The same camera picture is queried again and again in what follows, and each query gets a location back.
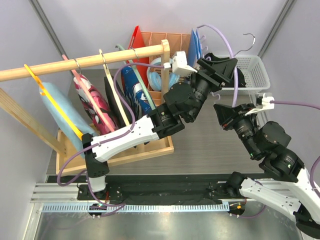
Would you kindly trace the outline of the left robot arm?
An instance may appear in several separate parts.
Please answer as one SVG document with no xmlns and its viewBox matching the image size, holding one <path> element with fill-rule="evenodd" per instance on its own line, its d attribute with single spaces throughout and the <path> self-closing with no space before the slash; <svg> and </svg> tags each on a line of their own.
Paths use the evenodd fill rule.
<svg viewBox="0 0 320 240">
<path fill-rule="evenodd" d="M 105 176 L 109 173 L 108 160 L 116 154 L 185 128 L 185 123 L 196 120 L 209 93 L 220 91 L 235 79 L 238 60 L 234 57 L 219 60 L 200 58 L 199 69 L 187 63 L 186 53 L 177 51 L 172 59 L 173 73 L 187 77 L 191 83 L 177 82 L 164 94 L 164 102 L 139 120 L 113 133 L 82 139 L 85 155 L 88 193 L 95 200 L 106 195 Z"/>
</svg>

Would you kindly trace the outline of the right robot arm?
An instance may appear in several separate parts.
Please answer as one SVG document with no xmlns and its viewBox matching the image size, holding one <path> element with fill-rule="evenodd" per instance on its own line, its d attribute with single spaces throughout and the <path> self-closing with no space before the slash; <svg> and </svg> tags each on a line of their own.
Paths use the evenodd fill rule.
<svg viewBox="0 0 320 240">
<path fill-rule="evenodd" d="M 236 107 L 214 104 L 213 107 L 222 129 L 234 130 L 250 159 L 260 161 L 264 174 L 280 182 L 294 196 L 275 192 L 236 171 L 226 182 L 226 194 L 231 198 L 242 196 L 257 200 L 285 215 L 304 234 L 319 239 L 320 190 L 304 162 L 288 149 L 291 137 L 284 128 L 275 121 L 259 127 L 257 113 L 261 109 L 251 103 Z"/>
</svg>

